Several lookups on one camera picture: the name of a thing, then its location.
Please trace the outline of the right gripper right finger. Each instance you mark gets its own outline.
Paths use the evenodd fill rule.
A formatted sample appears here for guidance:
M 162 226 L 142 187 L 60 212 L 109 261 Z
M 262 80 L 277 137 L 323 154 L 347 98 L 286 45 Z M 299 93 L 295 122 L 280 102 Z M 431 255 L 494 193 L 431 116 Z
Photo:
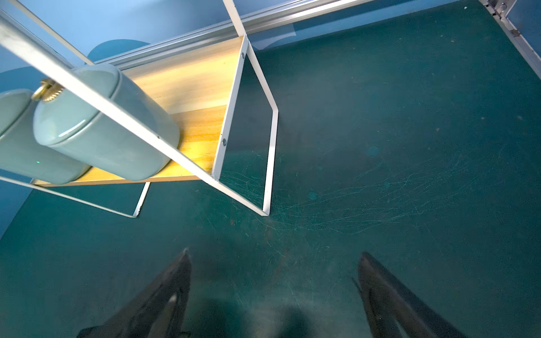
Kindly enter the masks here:
M 464 337 L 367 252 L 358 264 L 358 290 L 373 337 Z

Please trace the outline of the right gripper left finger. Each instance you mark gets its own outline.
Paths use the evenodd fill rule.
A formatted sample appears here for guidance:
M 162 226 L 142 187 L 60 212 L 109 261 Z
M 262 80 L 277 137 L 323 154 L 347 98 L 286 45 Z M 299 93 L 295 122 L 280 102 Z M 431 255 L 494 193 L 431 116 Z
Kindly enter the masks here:
M 183 330 L 191 284 L 188 249 L 103 325 L 85 328 L 79 337 L 189 337 Z

